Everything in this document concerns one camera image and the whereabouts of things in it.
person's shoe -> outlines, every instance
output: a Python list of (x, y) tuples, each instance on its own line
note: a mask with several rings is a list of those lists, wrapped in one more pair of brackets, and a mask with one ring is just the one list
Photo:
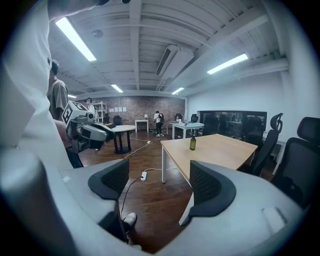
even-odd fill
[(131, 245), (131, 247), (136, 248), (139, 251), (142, 251), (142, 247), (139, 244), (133, 244), (133, 245)]
[(123, 222), (129, 224), (130, 228), (133, 226), (133, 224), (136, 223), (136, 221), (137, 221), (137, 215), (134, 212), (131, 212), (130, 214), (128, 214), (123, 220)]

black cable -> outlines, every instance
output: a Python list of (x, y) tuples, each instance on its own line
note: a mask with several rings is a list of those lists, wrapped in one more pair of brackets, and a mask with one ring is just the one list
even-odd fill
[(122, 209), (121, 209), (121, 219), (122, 219), (122, 220), (124, 220), (124, 218), (123, 218), (123, 216), (122, 216), (122, 211), (123, 211), (124, 206), (125, 206), (125, 201), (126, 201), (127, 193), (128, 193), (128, 191), (129, 191), (131, 185), (132, 185), (133, 183), (135, 183), (139, 178), (142, 178), (142, 176), (139, 176), (138, 178), (136, 178), (136, 179), (129, 185), (128, 190), (125, 192), (125, 196), (124, 196), (124, 200), (123, 200), (123, 204), (122, 204)]

ceiling light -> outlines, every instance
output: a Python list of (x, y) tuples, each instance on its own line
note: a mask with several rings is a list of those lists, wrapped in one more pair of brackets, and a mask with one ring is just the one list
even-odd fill
[(78, 48), (78, 50), (84, 55), (84, 57), (87, 58), (88, 61), (92, 62), (97, 60), (66, 17), (59, 19), (55, 24), (59, 27), (59, 29), (61, 29), (66, 37), (69, 38), (69, 40), (75, 45), (75, 47)]
[(123, 93), (123, 91), (118, 87), (116, 86), (115, 84), (111, 84), (111, 86), (116, 89), (119, 93)]
[(240, 55), (240, 56), (238, 56), (238, 57), (235, 57), (235, 58), (233, 58), (233, 59), (230, 59), (229, 61), (227, 61), (227, 62), (225, 62), (225, 63), (223, 63), (223, 64), (221, 64), (221, 65), (219, 65), (219, 66), (216, 66), (215, 68), (209, 70), (207, 73), (210, 74), (210, 75), (212, 75), (213, 73), (216, 73), (216, 72), (218, 72), (218, 71), (220, 71), (220, 70), (223, 70), (223, 69), (225, 69), (225, 68), (227, 68), (227, 67), (230, 67), (230, 66), (232, 66), (232, 65), (234, 65), (234, 64), (236, 64), (236, 63), (245, 61), (245, 60), (247, 60), (247, 59), (248, 59), (247, 55), (242, 54), (242, 55)]
[(172, 95), (177, 94), (178, 92), (182, 91), (184, 88), (179, 88), (178, 90), (175, 90), (173, 93), (171, 93)]

ceiling vent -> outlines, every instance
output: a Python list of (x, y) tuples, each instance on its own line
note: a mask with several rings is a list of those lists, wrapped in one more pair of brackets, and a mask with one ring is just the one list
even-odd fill
[(161, 58), (156, 75), (162, 80), (174, 78), (194, 57), (192, 50), (176, 45), (169, 45)]

tabletop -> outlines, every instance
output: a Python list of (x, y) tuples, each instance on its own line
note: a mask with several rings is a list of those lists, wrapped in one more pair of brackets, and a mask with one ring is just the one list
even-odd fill
[(199, 128), (205, 126), (203, 123), (199, 122), (191, 122), (185, 125), (184, 123), (173, 123), (174, 126), (183, 128), (183, 129), (192, 129), (192, 128)]
[(187, 181), (190, 178), (190, 160), (237, 170), (258, 147), (220, 134), (196, 137), (194, 151), (189, 149), (190, 138), (162, 140), (161, 144)]
[(136, 129), (135, 125), (117, 125), (116, 127), (112, 128), (112, 131), (117, 133), (117, 132), (131, 131), (135, 129)]

